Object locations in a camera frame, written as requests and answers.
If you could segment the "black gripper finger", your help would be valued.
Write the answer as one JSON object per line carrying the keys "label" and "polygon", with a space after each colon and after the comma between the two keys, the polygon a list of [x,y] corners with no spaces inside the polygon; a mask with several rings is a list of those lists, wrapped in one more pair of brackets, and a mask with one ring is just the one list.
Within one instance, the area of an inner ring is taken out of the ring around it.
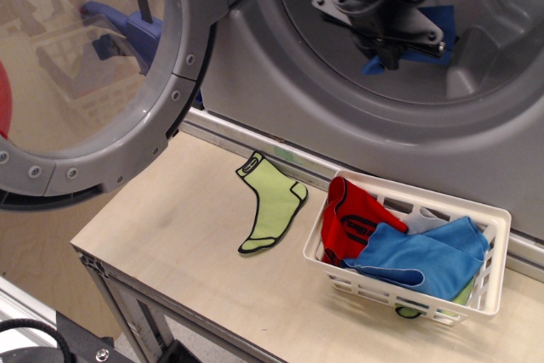
{"label": "black gripper finger", "polygon": [[381,64],[387,70],[398,70],[401,47],[395,43],[384,43],[378,48]]}

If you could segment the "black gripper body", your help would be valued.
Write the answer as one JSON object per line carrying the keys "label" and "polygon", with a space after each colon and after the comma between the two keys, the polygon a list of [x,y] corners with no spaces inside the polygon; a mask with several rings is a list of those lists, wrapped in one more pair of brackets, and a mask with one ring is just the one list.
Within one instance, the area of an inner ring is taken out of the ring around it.
{"label": "black gripper body", "polygon": [[349,29],[361,48],[445,54],[445,34],[417,6],[425,0],[312,0],[324,20]]}

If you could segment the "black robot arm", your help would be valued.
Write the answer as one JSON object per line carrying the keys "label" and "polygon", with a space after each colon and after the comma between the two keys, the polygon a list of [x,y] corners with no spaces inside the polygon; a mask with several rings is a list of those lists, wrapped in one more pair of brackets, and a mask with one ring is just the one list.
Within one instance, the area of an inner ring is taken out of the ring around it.
{"label": "black robot arm", "polygon": [[348,30],[367,61],[361,71],[377,75],[400,61],[447,65],[456,40],[454,9],[426,0],[312,0],[328,23]]}

